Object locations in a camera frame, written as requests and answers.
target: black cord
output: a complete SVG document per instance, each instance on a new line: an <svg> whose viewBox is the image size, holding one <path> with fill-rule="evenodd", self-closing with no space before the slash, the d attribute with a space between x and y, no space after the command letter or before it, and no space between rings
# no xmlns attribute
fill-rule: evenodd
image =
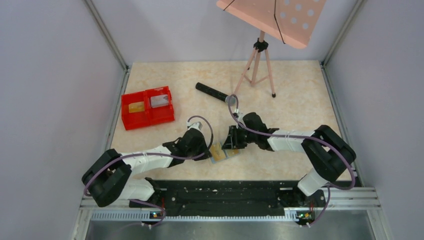
<svg viewBox="0 0 424 240"><path fill-rule="evenodd" d="M226 6L225 8L224 8L224 10L223 11L225 11L225 9L227 9L233 2L234 2L235 0L232 0L229 4L228 4L228 6Z"/></svg>
<svg viewBox="0 0 424 240"><path fill-rule="evenodd" d="M277 11L277 0L274 1L274 20L275 20L275 23L277 24L277 28L278 28L278 31L279 31L279 35L281 36L282 43L286 44L284 42L283 35L281 34L280 26L278 25L278 21L277 21L277 17L276 17L276 11Z"/></svg>

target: wooden table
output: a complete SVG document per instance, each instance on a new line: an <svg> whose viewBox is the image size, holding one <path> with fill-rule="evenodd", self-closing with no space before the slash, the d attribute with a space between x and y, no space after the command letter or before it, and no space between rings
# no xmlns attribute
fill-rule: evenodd
<svg viewBox="0 0 424 240"><path fill-rule="evenodd" d="M112 148L118 152L149 150L182 137L192 115L209 120L216 141L223 142L228 127L235 125L226 104L195 89L197 82L230 94L241 76L245 61L134 63L125 93L169 86L175 121L126 131L118 119ZM268 128L313 131L322 124L339 128L318 61L271 61L276 98L269 81L251 87L245 81L238 92L240 111L256 112ZM267 74L261 62L258 79ZM210 133L203 124L209 143ZM251 143L241 154L213 164L210 159L148 171L137 176L156 180L299 180L312 165L305 154L259 149ZM349 180L344 172L339 180Z"/></svg>

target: gray wall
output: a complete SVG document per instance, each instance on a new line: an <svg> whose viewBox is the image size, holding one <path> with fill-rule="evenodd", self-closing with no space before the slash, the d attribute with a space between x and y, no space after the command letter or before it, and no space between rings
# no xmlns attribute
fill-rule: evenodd
<svg viewBox="0 0 424 240"><path fill-rule="evenodd" d="M127 63L246 60L259 37L257 28L222 11L217 0L93 2ZM355 2L327 0L305 49L266 35L270 57L322 60Z"/></svg>
<svg viewBox="0 0 424 240"><path fill-rule="evenodd" d="M329 76L395 239L422 239L424 1L369 0Z"/></svg>
<svg viewBox="0 0 424 240"><path fill-rule="evenodd" d="M0 1L0 239L70 239L123 72L80 0Z"/></svg>

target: pink panel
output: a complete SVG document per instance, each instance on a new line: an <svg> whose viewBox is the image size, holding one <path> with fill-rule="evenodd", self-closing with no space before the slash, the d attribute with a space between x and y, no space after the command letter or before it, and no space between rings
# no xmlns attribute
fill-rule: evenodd
<svg viewBox="0 0 424 240"><path fill-rule="evenodd" d="M216 5L221 9L228 6L226 12L274 38L283 38L294 48L303 49L308 46L325 3L326 0L219 0Z"/></svg>

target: metal frame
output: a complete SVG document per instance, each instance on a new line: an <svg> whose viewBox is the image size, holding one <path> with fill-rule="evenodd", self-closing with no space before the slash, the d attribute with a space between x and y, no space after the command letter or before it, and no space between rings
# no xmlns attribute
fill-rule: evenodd
<svg viewBox="0 0 424 240"><path fill-rule="evenodd" d="M101 16L99 15L96 7L94 6L92 0L82 0L90 14L92 15L97 27L99 28L101 34L105 38L107 45L115 56L116 60L119 62L121 67L126 71L125 76L122 80L122 85L119 90L119 95L125 92L127 82L130 76L129 66L125 63L124 58L122 57L118 47L116 46L114 40L112 39L111 34L109 33L106 25L104 24ZM338 34L336 40L331 46L329 52L327 53L324 61L320 64L322 75L324 77L324 81L327 87L328 94L330 96L331 104L335 113L335 117L340 129L341 136L349 143L349 132L344 124L343 115L340 111L337 96L333 92L332 82L328 76L326 66L331 60L333 53L340 45L344 36L349 30L349 27L352 25L353 20L357 16L357 13L361 9L364 4L364 0L357 0L356 4L351 11L348 19L344 23L340 33ZM112 117L112 123L110 124L110 130L107 134L107 141L105 143L105 149L110 148L112 144L112 138L115 132L115 127L118 121L119 112L120 112L120 102L121 98L118 97L116 101L114 115ZM361 176L360 167L355 164L355 170L359 173L359 177ZM328 196L326 188L323 188L325 197ZM89 230L90 221L96 220L113 220L113 221L143 221L146 219L148 213L150 211L154 211L153 208L129 208L128 200L118 200L111 204L108 207L99 208L93 199L85 197L81 201L80 209L78 212L77 220L75 223L74 231L73 231L73 240L84 240L87 232ZM305 211L307 209L301 207L290 207L285 208L287 211L286 216L263 216L263 217L247 217L247 218L228 218L228 217L195 217L195 216L185 216L185 217L170 217L166 218L165 222L181 222L181 221L293 221L293 214L296 211ZM340 210L366 210L372 231L374 233L376 240L391 240L393 239L389 225L386 221L384 213L382 211L380 201L378 199L376 190L373 187L355 187L350 191L342 191L338 189L331 190L331 199L329 202L328 211L340 211Z"/></svg>

